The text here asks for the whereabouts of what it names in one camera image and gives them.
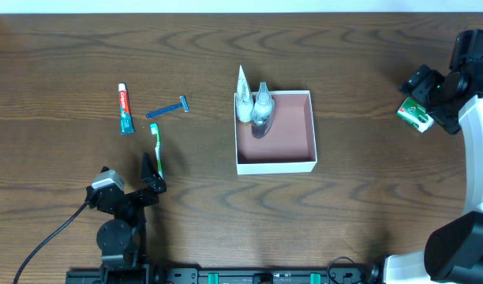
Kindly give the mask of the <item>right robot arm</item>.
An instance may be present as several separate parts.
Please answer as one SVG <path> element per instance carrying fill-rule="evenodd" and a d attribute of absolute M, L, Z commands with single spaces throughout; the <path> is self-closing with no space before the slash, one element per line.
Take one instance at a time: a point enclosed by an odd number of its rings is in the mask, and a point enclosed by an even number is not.
<path fill-rule="evenodd" d="M 423 65 L 402 86 L 448 132 L 462 133 L 466 198 L 462 216 L 435 230 L 425 249 L 392 255 L 382 283 L 483 283 L 483 63 L 454 64 L 443 77 Z"/>

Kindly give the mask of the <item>white squeeze tube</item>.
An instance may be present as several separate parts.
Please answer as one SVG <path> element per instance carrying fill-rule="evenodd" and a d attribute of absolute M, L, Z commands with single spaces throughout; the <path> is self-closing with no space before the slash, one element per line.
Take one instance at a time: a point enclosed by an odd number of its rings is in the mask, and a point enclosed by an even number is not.
<path fill-rule="evenodd" d="M 237 119 L 242 123 L 251 121 L 253 96 L 242 66 L 239 66 L 237 91 L 235 94 L 235 111 Z"/>

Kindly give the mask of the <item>red and teal toothpaste tube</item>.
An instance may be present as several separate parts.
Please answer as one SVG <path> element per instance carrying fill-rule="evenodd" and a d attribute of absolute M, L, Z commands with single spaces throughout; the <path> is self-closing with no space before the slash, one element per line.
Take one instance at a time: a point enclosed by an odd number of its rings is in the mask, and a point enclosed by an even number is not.
<path fill-rule="evenodd" d="M 134 133 L 133 119 L 129 106 L 129 93 L 125 83 L 118 84 L 121 134 Z"/>

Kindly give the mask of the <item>green soap bar package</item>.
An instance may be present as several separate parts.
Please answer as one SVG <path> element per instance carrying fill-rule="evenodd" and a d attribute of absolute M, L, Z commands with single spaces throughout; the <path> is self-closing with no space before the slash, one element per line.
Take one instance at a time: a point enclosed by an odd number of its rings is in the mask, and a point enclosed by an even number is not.
<path fill-rule="evenodd" d="M 426 109 L 411 98 L 404 100 L 396 114 L 420 133 L 427 131 L 434 124 L 433 118 L 427 114 Z"/>

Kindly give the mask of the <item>clear pump soap bottle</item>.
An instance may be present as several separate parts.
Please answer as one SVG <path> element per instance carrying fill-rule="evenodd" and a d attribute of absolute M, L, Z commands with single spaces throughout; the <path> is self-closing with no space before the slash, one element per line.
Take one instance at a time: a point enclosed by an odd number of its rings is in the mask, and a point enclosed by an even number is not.
<path fill-rule="evenodd" d="M 260 83 L 251 114 L 252 135 L 255 138 L 261 139 L 268 133 L 273 122 L 274 109 L 275 101 L 268 90 L 267 83 L 263 81 Z"/>

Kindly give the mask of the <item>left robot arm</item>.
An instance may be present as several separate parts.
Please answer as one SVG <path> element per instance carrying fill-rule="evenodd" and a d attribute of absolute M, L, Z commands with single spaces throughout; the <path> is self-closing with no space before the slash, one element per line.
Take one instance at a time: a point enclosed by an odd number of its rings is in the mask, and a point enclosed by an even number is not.
<path fill-rule="evenodd" d="M 140 180 L 142 189 L 126 193 L 122 177 L 105 166 L 86 188 L 88 206 L 113 216 L 96 236 L 106 268 L 134 268 L 148 258 L 144 209 L 157 204 L 159 194 L 165 193 L 167 186 L 147 153 L 142 157 Z"/>

